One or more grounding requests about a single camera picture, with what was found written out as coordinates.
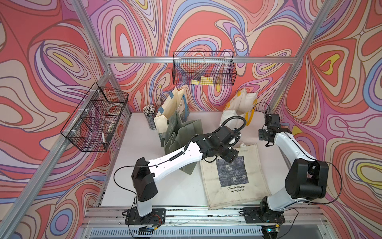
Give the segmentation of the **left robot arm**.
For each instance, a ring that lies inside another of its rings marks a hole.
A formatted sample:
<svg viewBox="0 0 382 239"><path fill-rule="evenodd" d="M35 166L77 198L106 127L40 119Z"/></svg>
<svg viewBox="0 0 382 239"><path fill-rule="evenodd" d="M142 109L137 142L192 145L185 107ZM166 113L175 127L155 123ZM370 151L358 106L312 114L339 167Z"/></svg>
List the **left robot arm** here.
<svg viewBox="0 0 382 239"><path fill-rule="evenodd" d="M137 195L137 212L140 217L152 213L152 199L158 194L156 183L174 171L208 157L220 157L232 163L238 156L233 146L241 135L219 137L215 133L195 135L184 146L165 156L147 161L138 159L131 174Z"/></svg>

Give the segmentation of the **cream canvas bag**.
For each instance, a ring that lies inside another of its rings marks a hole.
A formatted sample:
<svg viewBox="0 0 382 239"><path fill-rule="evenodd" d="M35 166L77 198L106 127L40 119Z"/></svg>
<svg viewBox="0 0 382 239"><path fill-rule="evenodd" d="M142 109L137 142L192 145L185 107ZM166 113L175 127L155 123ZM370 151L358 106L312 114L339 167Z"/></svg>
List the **cream canvas bag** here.
<svg viewBox="0 0 382 239"><path fill-rule="evenodd" d="M271 195L257 144L237 150L239 155L232 163L213 157L201 162L203 185L211 210L251 203Z"/></svg>

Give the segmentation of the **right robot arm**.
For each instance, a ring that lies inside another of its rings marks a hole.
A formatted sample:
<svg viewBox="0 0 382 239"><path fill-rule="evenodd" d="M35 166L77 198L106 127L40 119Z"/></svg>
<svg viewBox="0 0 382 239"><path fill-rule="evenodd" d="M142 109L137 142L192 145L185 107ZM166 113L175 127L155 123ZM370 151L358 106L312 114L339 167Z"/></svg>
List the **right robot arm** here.
<svg viewBox="0 0 382 239"><path fill-rule="evenodd" d="M288 129L259 129L259 140L266 140L266 147L270 143L276 145L291 164L284 188L262 199L259 206L259 217L262 221L272 222L279 219L284 209L295 203L325 197L328 164L318 161L303 149Z"/></svg>

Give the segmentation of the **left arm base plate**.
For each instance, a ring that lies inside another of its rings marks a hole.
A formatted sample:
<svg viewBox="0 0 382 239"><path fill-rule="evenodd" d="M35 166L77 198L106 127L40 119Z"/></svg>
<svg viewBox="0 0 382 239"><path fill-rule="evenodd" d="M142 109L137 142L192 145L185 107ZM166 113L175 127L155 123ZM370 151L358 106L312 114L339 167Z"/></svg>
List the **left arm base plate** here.
<svg viewBox="0 0 382 239"><path fill-rule="evenodd" d="M159 226L165 223L166 209L154 208L151 213L146 216L139 216L136 207L122 212L125 217L126 225L153 225Z"/></svg>

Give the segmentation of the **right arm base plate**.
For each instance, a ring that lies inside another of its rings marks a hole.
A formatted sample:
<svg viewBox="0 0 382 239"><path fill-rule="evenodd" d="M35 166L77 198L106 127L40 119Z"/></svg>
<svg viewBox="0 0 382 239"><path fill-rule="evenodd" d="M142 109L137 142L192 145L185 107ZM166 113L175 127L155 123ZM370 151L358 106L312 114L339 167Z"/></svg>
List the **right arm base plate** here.
<svg viewBox="0 0 382 239"><path fill-rule="evenodd" d="M280 224L285 223L283 212L274 212L260 207L245 207L239 214L247 224Z"/></svg>

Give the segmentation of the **cream bag with yellow handles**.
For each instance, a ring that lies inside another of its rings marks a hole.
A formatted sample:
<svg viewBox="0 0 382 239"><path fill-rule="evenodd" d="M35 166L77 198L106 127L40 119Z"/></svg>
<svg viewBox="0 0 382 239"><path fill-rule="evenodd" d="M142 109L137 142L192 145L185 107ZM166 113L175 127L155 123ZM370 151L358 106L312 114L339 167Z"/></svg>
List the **cream bag with yellow handles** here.
<svg viewBox="0 0 382 239"><path fill-rule="evenodd" d="M226 104L220 119L220 124L232 116L241 116L246 120L246 125L250 125L254 115L254 105L257 103L258 93L248 93L245 88L241 89Z"/></svg>

